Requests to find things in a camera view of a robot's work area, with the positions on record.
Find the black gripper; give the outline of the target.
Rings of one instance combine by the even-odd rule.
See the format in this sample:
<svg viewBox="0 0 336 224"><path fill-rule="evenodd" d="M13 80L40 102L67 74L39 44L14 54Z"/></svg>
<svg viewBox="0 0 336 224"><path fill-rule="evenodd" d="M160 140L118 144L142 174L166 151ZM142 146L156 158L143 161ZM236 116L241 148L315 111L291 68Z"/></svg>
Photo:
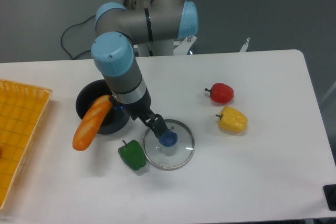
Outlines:
<svg viewBox="0 0 336 224"><path fill-rule="evenodd" d="M114 96L111 96L109 100L115 108L122 108L133 120L139 118L154 133L156 138L161 138L168 130L163 117L155 114L150 108L151 96L148 89L146 89L144 95L133 103L121 103Z"/></svg>

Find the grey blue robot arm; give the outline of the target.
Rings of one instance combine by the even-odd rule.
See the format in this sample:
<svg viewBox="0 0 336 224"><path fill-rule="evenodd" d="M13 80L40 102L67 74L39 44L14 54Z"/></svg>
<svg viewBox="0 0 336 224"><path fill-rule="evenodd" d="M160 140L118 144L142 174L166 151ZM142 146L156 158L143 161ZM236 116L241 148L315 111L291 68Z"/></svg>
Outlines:
<svg viewBox="0 0 336 224"><path fill-rule="evenodd" d="M140 119L156 137L167 131L163 118L151 108L151 97L134 55L134 45L184 39L198 30L198 14L186 0L149 0L144 8L128 10L109 2L96 12L97 37L91 46L96 67L113 99L133 119Z"/></svg>

